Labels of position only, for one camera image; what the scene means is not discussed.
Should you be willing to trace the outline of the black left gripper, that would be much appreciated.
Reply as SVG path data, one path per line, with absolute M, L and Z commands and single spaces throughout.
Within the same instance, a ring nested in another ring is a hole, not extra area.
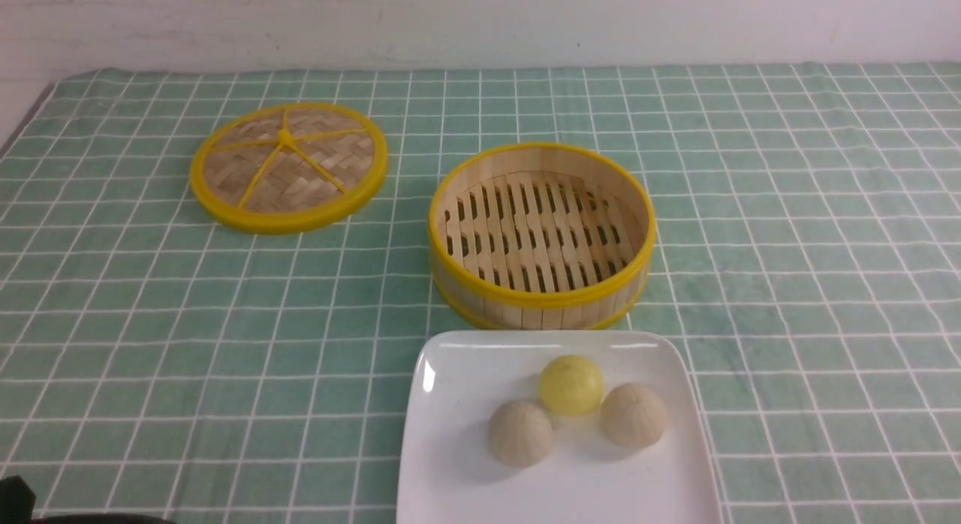
M 139 513 L 79 513 L 34 517 L 37 496 L 21 476 L 1 480 L 1 523 L 161 523 L 173 521 Z

